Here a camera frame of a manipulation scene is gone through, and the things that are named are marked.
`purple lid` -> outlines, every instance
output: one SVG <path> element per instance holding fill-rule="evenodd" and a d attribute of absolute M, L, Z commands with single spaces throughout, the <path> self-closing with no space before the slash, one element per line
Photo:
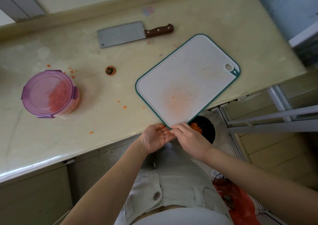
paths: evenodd
<path fill-rule="evenodd" d="M 73 100 L 75 86 L 61 70 L 45 70 L 34 75 L 22 91 L 24 107 L 37 118 L 54 118 Z"/>

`white shirt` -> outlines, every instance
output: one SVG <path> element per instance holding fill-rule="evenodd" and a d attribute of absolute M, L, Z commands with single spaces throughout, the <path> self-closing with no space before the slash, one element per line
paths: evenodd
<path fill-rule="evenodd" d="M 205 208 L 176 208 L 145 217 L 133 225 L 233 225 L 225 216 Z"/>

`pants button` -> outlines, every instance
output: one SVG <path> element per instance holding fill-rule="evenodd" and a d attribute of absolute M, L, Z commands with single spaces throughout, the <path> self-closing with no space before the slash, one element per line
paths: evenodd
<path fill-rule="evenodd" d="M 160 197 L 160 192 L 156 192 L 154 194 L 153 200 L 156 201 L 156 200 L 158 200 L 159 197 Z"/>

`cabinet door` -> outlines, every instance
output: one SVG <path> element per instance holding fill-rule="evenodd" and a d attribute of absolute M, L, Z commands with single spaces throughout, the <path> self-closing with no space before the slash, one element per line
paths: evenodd
<path fill-rule="evenodd" d="M 2 225 L 52 225 L 72 207 L 66 166 L 0 187 Z"/>

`cutting board handle hole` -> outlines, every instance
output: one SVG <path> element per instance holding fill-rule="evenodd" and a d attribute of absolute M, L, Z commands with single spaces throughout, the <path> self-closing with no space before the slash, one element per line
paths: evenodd
<path fill-rule="evenodd" d="M 228 70 L 228 71 L 232 71 L 234 68 L 233 68 L 232 65 L 226 64 L 226 65 L 225 65 L 225 69 Z"/>

